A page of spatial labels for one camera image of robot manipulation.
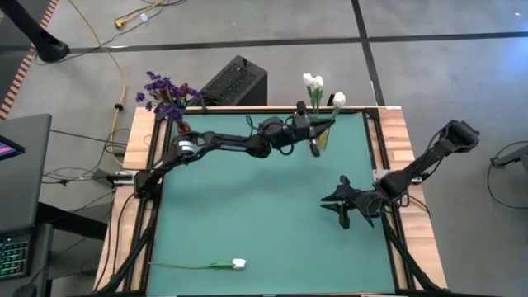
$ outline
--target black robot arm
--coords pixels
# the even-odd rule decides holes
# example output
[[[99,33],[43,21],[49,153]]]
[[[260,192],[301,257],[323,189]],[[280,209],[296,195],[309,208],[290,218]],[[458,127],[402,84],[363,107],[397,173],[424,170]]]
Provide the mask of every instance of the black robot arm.
[[[452,153],[467,153],[479,143],[479,132],[473,130],[464,121],[452,120],[437,135],[439,139],[414,162],[402,170],[391,172],[374,184],[374,190],[361,191],[350,186],[347,177],[341,176],[341,184],[323,202],[321,207],[339,214],[339,224],[350,228],[348,210],[358,209],[363,217],[372,224],[371,218],[379,216],[378,210],[383,204],[392,204],[407,193],[413,178],[420,177],[427,169]]]
[[[297,111],[282,120],[272,116],[257,127],[252,136],[218,134],[212,131],[199,133],[190,131],[178,135],[170,144],[165,156],[151,170],[140,170],[134,176],[134,192],[137,196],[151,193],[160,179],[174,167],[186,165],[203,158],[208,152],[224,150],[244,152],[254,158],[266,158],[272,149],[308,140],[314,157],[319,156],[316,138],[333,125],[335,120],[310,119],[306,105],[297,103]]]

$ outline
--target cable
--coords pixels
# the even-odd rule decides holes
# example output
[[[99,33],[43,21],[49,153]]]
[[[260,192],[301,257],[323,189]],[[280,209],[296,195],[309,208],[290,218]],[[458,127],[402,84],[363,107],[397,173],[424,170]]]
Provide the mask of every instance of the cable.
[[[84,138],[84,139],[90,139],[90,140],[98,141],[98,142],[102,142],[102,143],[109,143],[108,140],[97,139],[97,138],[93,138],[93,137],[90,137],[90,136],[84,136],[84,135],[80,135],[80,134],[69,133],[69,132],[64,132],[64,131],[59,131],[59,130],[53,130],[53,129],[51,129],[50,131],[51,131],[51,132],[55,132],[55,133],[59,133],[59,134],[65,134],[65,135],[73,136],[73,137],[79,137],[79,138]],[[124,143],[115,143],[115,142],[113,142],[113,141],[111,141],[110,143],[111,143],[111,144],[120,144],[120,145],[124,145],[124,146],[126,146],[126,144],[124,144]]]
[[[102,50],[104,50],[108,56],[110,56],[110,58],[112,59],[112,61],[114,62],[115,66],[117,67],[117,69],[119,70],[119,73],[121,75],[121,81],[122,81],[122,90],[121,90],[121,95],[120,95],[120,100],[117,104],[115,104],[115,114],[114,114],[114,120],[112,121],[112,127],[111,127],[111,137],[110,137],[110,142],[113,143],[114,142],[114,130],[116,130],[116,124],[117,124],[117,116],[119,115],[119,112],[120,112],[120,108],[118,108],[118,106],[121,106],[121,109],[122,109],[122,106],[123,106],[123,102],[125,101],[126,99],[126,91],[127,91],[127,82],[126,82],[126,77],[125,77],[125,73],[123,72],[123,68],[119,65],[119,63],[117,62],[116,58],[111,54],[111,52],[106,49],[102,43],[101,43],[101,40],[99,39],[99,36],[97,36],[97,33],[95,32],[95,30],[93,29],[92,25],[90,25],[90,23],[88,22],[88,20],[86,19],[86,17],[83,15],[83,13],[78,9],[78,7],[75,5],[75,3],[73,3],[72,0],[68,0],[68,2],[70,2],[70,4],[73,6],[73,8],[77,11],[77,13],[79,14],[79,16],[81,16],[81,18],[84,20],[84,22],[86,23],[86,25],[88,26],[88,28],[90,29],[90,31],[92,32],[93,34],[93,37],[96,39],[97,43],[99,44],[99,46],[102,48]],[[123,166],[123,163],[121,161],[119,161],[116,156],[113,156],[115,161],[118,162],[121,166]]]
[[[416,198],[414,196],[411,196],[410,194],[407,194],[407,197],[411,198],[412,200],[416,201],[419,205],[421,205],[423,207],[423,209],[429,215],[429,218],[431,218],[431,212],[429,211],[429,208],[427,207],[427,205],[425,203],[421,202],[418,198]]]
[[[287,117],[285,120],[284,120],[284,123],[268,123],[266,124],[265,126],[262,127],[263,130],[267,129],[267,127],[271,126],[271,125],[280,125],[280,126],[287,126],[288,128],[292,128],[292,124],[287,124],[286,122],[288,120],[292,119],[291,116]],[[247,125],[249,126],[250,130],[249,130],[249,136],[248,138],[252,137],[253,136],[253,131],[255,130],[258,130],[259,128],[258,127],[255,127],[255,125],[253,124],[253,119],[250,115],[246,115],[246,123]],[[279,153],[282,154],[283,156],[290,156],[293,152],[294,152],[294,145],[291,144],[290,145],[290,150],[288,152],[284,152],[282,150],[282,148],[279,148]]]
[[[112,240],[112,213],[114,211],[114,202],[116,201],[116,197],[112,197],[112,202],[110,203],[110,219],[108,220],[108,244],[106,245],[106,260],[105,264],[102,268],[101,275],[99,276],[99,280],[96,282],[96,286],[94,287],[94,290],[97,290],[99,285],[101,284],[102,277],[105,275],[106,266],[108,265],[108,258],[110,257],[110,245]]]
[[[144,0],[141,0],[141,1],[143,1],[143,2],[145,2],[145,3],[148,3],[148,4],[156,4],[157,7],[169,7],[169,6],[172,6],[172,5],[183,4],[183,3],[184,3],[185,1],[187,1],[187,0],[177,0],[177,1],[172,2],[172,3],[169,3],[169,2],[168,2],[168,3],[166,3],[166,4],[163,4],[163,3],[161,3],[161,2],[149,2],[149,1],[144,1]],[[129,13],[125,14],[124,16],[118,16],[116,19],[114,19],[114,24],[116,23],[116,21],[119,21],[120,19],[122,19],[122,18],[124,18],[124,17],[128,17],[128,16],[130,16],[130,15],[133,14],[133,13],[140,12],[140,11],[142,11],[142,10],[148,8],[148,7],[150,7],[150,5],[149,5],[149,6],[146,6],[146,7],[141,7],[141,8],[135,9],[135,10],[133,10],[132,12],[129,12]]]
[[[84,206],[81,206],[80,208],[78,208],[78,209],[76,209],[76,210],[70,210],[67,214],[65,214],[65,215],[63,215],[63,216],[60,216],[60,217],[58,217],[58,218],[56,218],[56,219],[52,219],[52,220],[50,220],[50,221],[44,222],[44,223],[42,223],[42,224],[51,224],[51,223],[54,223],[54,222],[60,221],[61,219],[68,218],[70,215],[74,215],[74,214],[76,214],[77,212],[79,212],[80,210],[84,210],[84,209],[86,209],[88,206],[91,206],[91,205],[95,204],[95,203],[98,202],[99,200],[101,200],[101,199],[107,197],[108,195],[113,195],[113,194],[115,194],[115,193],[116,193],[116,190],[110,191],[110,192],[106,193],[106,194],[103,195],[103,196],[99,196],[99,197],[97,197],[97,198],[96,198],[95,200],[93,200],[92,202],[90,202],[90,203],[88,203],[88,204],[86,204],[86,205],[84,205]]]
[[[56,173],[57,171],[61,171],[61,170],[64,170],[64,169],[70,169],[70,170],[83,170],[85,173],[89,172],[89,173],[91,173],[92,175],[95,174],[95,172],[90,171],[90,170],[87,170],[87,169],[85,169],[85,168],[80,168],[80,167],[61,167],[61,168],[55,169],[55,170],[50,171],[50,172],[45,172],[45,173],[43,174],[43,176],[45,176],[45,177],[49,177],[49,178],[53,178],[53,177],[50,176],[51,174],[53,174],[53,175],[55,175],[55,176],[57,176],[57,177],[62,177],[62,178],[75,178],[75,177],[65,176],[65,175],[62,175],[62,174],[58,174],[58,173]]]
[[[121,217],[123,216],[123,213],[125,212],[126,205],[129,203],[132,197],[134,197],[134,193],[130,194],[130,196],[126,198],[126,201],[123,204],[123,208],[121,209],[121,212],[119,213],[119,218],[117,219],[117,234],[115,235],[114,266],[112,267],[112,274],[116,273],[117,251],[119,250],[119,231],[120,231],[120,226],[121,226]]]
[[[143,137],[143,143],[147,145],[147,148],[150,149],[150,144],[147,143],[146,139],[147,137],[152,137],[151,134],[146,134],[145,137]]]
[[[420,184],[421,184],[422,182],[424,182],[427,178],[429,178],[433,173],[435,173],[436,169],[438,169],[438,167],[440,166],[440,164],[442,163],[442,161],[444,161],[444,158],[441,158],[441,159],[436,163],[436,166],[432,169],[431,172],[424,172],[423,174],[421,174],[422,181],[420,182]]]
[[[160,9],[158,12],[154,13],[152,16],[149,17],[149,20],[152,20],[154,19],[155,17],[157,17],[161,12],[162,10],[165,8],[165,7],[169,7],[169,6],[172,6],[172,5],[179,5],[179,4],[183,4],[186,0],[179,0],[179,1],[175,1],[175,2],[172,2],[172,3],[167,3],[167,4],[159,4],[158,7],[161,7],[162,9]],[[143,21],[141,21],[140,23],[138,23],[137,25],[131,27],[130,29],[128,29],[127,31],[123,31],[123,32],[120,32],[120,33],[117,33],[115,35],[112,36],[112,38],[110,38],[109,40],[103,42],[101,45],[98,45],[96,47],[93,47],[85,52],[82,52],[80,54],[75,54],[75,55],[71,55],[71,56],[68,56],[64,59],[61,59],[59,61],[55,61],[55,62],[49,62],[49,63],[39,63],[35,60],[35,64],[39,65],[39,66],[45,66],[47,64],[58,64],[58,63],[62,63],[62,62],[66,62],[70,59],[75,59],[75,58],[78,58],[78,57],[81,57],[81,56],[84,56],[85,54],[90,54],[90,53],[93,53],[95,52],[96,50],[99,50],[101,47],[105,46],[105,45],[108,45],[109,43],[111,43],[112,41],[114,41],[117,37],[121,36],[121,35],[125,35],[125,34],[128,34],[130,33],[131,31],[137,29],[138,27],[142,26],[144,24]]]
[[[422,168],[423,164],[425,163],[425,161],[427,159],[427,155],[429,154],[429,149],[431,148],[433,141],[435,141],[436,136],[440,135],[440,133],[442,133],[442,131],[447,130],[447,129],[448,129],[448,127],[444,127],[442,129],[438,130],[438,132],[436,132],[431,137],[431,139],[429,140],[429,143],[427,144],[426,150],[423,153],[423,159],[420,162],[420,166],[416,167],[416,169],[412,172],[411,178],[413,178],[416,175],[416,172],[418,172],[418,170],[420,170],[420,168]]]
[[[60,181],[41,181],[40,183],[44,184],[44,185],[63,185],[63,186],[66,186],[69,182],[89,182],[89,181],[95,181],[95,180],[100,180],[100,179],[106,179],[106,177],[90,177],[90,178],[86,178],[86,179],[73,179],[73,180],[62,179]]]
[[[156,1],[155,3],[143,8],[143,9],[136,9],[135,11],[129,13],[129,15],[127,17],[125,17],[124,19],[118,19],[118,20],[115,20],[114,21],[114,25],[117,29],[121,29],[127,21],[131,21],[133,19],[135,19],[136,17],[138,17],[140,14],[144,13],[144,12],[147,12],[153,8],[155,8],[157,5],[161,4],[161,2],[163,2],[165,0],[158,0]]]
[[[106,137],[106,140],[108,140],[112,134],[115,134],[116,132],[123,131],[123,130],[130,130],[130,129],[128,129],[128,128],[121,128],[121,129],[114,130],[113,132],[111,132],[110,134],[108,134],[108,137]],[[103,149],[102,149],[102,151],[101,151],[101,156],[99,156],[99,161],[97,161],[96,165],[95,165],[92,169],[90,169],[90,171],[94,171],[94,170],[96,170],[96,169],[99,167],[99,165],[101,165],[101,163],[102,163],[102,159],[103,159],[103,157],[105,156],[105,152],[106,152],[106,151],[105,151],[105,147],[103,147]]]
[[[526,144],[528,143],[528,140],[523,140],[523,141],[517,141],[517,142],[514,142],[514,143],[511,143],[511,144],[508,144],[506,145],[505,147],[501,148],[497,154],[495,154],[495,157],[493,158],[499,158],[498,156],[506,149],[510,148],[511,146],[513,145],[516,145],[516,144]],[[490,185],[490,174],[491,174],[491,171],[492,171],[492,167],[493,165],[492,164],[489,164],[489,167],[488,167],[488,173],[486,173],[486,185],[488,187],[488,192],[489,192],[489,195],[492,197],[493,200],[495,200],[498,204],[504,206],[504,207],[507,207],[507,208],[510,208],[510,209],[514,209],[514,210],[528,210],[528,206],[517,206],[517,205],[509,205],[507,203],[504,203],[502,201],[500,201],[499,199],[497,199],[497,197],[495,197],[495,195],[493,194],[492,192],[492,187]]]

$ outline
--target white tulip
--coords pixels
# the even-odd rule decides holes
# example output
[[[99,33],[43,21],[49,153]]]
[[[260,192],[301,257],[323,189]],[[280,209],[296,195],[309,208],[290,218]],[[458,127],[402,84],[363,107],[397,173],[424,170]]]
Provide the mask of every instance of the white tulip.
[[[312,88],[313,89],[321,89],[321,88],[323,88],[323,78],[321,78],[320,76],[315,77],[313,79]]]
[[[305,73],[303,74],[303,81],[306,87],[310,87],[314,83],[314,78],[312,77],[312,74]]]
[[[246,260],[244,259],[233,259],[233,269],[243,269],[246,266]]]
[[[347,103],[347,98],[343,92],[337,92],[333,96],[333,105],[337,108],[343,108]]]

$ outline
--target concrete floor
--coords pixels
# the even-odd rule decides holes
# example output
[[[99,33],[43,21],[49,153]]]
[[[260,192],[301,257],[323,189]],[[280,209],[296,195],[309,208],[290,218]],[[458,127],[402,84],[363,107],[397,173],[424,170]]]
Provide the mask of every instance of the concrete floor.
[[[138,0],[76,0],[102,40],[116,33],[114,18],[143,5]],[[528,3],[516,0],[360,0],[369,36],[445,35],[528,31]],[[97,45],[67,1],[60,1],[49,30],[72,48]],[[358,37],[349,0],[189,0],[167,7],[146,26],[111,45],[164,45],[285,38]],[[488,160],[502,146],[526,140],[528,38],[370,43],[387,105],[403,106],[415,154],[448,120],[467,120],[480,130],[478,147],[447,158],[424,184],[448,286],[455,292],[524,296],[528,267],[528,211],[493,202],[485,184]],[[305,99],[301,74],[325,78],[329,92],[343,91],[351,105],[375,105],[360,43],[223,49],[133,51],[115,54],[128,81],[129,96],[119,127],[130,127],[134,94],[145,71],[171,76],[200,88],[240,54],[268,74],[269,104]],[[105,138],[120,77],[103,53],[62,64],[33,65],[10,118],[41,112],[53,128]],[[127,133],[118,140],[126,140]],[[101,145],[52,134],[46,170],[88,167]],[[105,156],[102,168],[116,170]],[[513,205],[528,205],[526,174],[519,164],[493,174],[493,189]],[[41,199],[75,209],[103,194],[95,183],[45,186]],[[58,245],[71,239],[59,240]],[[78,253],[81,262],[90,255]],[[87,293],[93,278],[63,278],[53,296]]]

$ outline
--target green table surface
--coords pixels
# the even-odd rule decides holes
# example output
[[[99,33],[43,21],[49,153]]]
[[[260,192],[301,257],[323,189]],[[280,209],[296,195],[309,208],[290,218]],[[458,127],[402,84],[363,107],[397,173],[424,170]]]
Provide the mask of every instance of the green table surface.
[[[186,121],[197,131],[250,130],[241,114],[186,115]],[[215,151],[175,168],[164,180],[152,262],[205,266],[244,258],[247,265],[240,271],[151,266],[148,296],[394,292],[381,221],[371,228],[352,211],[345,230],[336,213],[319,206],[342,174],[356,188],[372,188],[361,113],[338,116],[320,158],[302,142],[290,156]]]

